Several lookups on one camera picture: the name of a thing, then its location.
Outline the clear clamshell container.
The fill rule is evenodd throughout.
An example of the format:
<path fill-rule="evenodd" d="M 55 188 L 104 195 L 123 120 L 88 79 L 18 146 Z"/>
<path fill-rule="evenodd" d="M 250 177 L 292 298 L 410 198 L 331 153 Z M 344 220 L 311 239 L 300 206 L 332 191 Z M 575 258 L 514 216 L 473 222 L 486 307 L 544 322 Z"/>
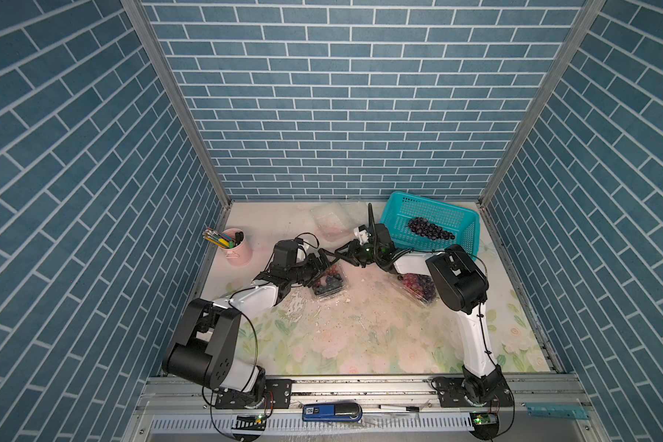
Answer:
<path fill-rule="evenodd" d="M 340 263 L 335 263 L 311 285 L 309 290 L 314 299 L 324 301 L 342 294 L 348 287 L 349 282 L 344 268 Z"/>
<path fill-rule="evenodd" d="M 351 238 L 354 229 L 366 223 L 366 206 L 359 201 L 322 204 L 309 213 L 320 234 L 331 242 Z"/>
<path fill-rule="evenodd" d="M 436 285 L 430 276 L 398 274 L 390 277 L 390 283 L 418 305 L 430 306 L 438 297 Z"/>

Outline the dark purple grape bunch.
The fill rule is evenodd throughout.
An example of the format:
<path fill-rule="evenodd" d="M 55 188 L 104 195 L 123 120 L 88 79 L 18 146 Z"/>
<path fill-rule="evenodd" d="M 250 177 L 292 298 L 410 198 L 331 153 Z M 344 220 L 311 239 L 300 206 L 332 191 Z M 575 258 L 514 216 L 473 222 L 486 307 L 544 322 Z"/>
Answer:
<path fill-rule="evenodd" d="M 418 290 L 424 302 L 431 302 L 436 297 L 436 286 L 431 276 L 417 276 Z"/>

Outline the red grape bunch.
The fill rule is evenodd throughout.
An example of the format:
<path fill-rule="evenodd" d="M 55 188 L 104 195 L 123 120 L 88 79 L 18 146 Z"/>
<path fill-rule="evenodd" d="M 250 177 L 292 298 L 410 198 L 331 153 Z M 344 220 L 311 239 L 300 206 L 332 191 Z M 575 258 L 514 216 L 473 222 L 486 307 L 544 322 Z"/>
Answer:
<path fill-rule="evenodd" d="M 423 296 L 424 285 L 417 274 L 404 274 L 403 276 L 399 276 L 399 280 L 403 284 L 403 287 L 410 293 L 416 296 Z"/>

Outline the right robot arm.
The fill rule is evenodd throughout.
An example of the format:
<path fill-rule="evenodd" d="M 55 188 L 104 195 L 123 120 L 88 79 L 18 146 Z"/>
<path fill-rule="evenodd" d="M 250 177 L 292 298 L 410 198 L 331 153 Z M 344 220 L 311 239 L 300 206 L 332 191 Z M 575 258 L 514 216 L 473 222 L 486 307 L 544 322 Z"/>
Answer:
<path fill-rule="evenodd" d="M 493 358 L 488 324 L 483 313 L 489 281 L 477 266 L 479 258 L 454 244 L 444 250 L 399 249 L 383 224 L 362 226 L 355 238 L 337 250 L 320 250 L 332 261 L 356 267 L 375 264 L 389 273 L 428 276 L 439 298 L 457 315 L 463 346 L 462 388 L 470 403 L 484 404 L 506 384 L 502 368 Z"/>

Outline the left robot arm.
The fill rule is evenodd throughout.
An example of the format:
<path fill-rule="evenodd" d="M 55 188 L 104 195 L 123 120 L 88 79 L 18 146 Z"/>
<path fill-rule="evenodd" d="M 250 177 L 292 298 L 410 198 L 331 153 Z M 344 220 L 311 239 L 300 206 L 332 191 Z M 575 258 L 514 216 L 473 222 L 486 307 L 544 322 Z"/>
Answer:
<path fill-rule="evenodd" d="M 280 304 L 293 287 L 310 287 L 332 262 L 301 239 L 278 241 L 269 263 L 248 287 L 184 309 L 162 360 L 162 371 L 209 390 L 263 394 L 264 370 L 236 357 L 241 324 Z"/>

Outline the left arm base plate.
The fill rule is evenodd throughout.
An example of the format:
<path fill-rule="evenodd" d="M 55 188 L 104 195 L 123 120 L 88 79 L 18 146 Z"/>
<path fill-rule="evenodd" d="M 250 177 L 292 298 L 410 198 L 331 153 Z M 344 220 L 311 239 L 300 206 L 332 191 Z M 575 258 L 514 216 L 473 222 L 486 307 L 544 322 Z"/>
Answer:
<path fill-rule="evenodd" d="M 266 379 L 255 382 L 250 392 L 220 388 L 215 394 L 215 409 L 242 410 L 267 405 L 274 410 L 288 409 L 292 396 L 291 379 Z"/>

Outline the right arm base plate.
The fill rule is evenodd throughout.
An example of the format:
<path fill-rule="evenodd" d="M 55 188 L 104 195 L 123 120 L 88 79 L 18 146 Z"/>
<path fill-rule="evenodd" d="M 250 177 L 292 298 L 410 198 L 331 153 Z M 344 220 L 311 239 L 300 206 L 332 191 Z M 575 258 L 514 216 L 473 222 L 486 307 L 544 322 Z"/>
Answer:
<path fill-rule="evenodd" d="M 429 383 L 442 408 L 510 408 L 515 405 L 513 394 L 503 378 L 435 377 Z"/>

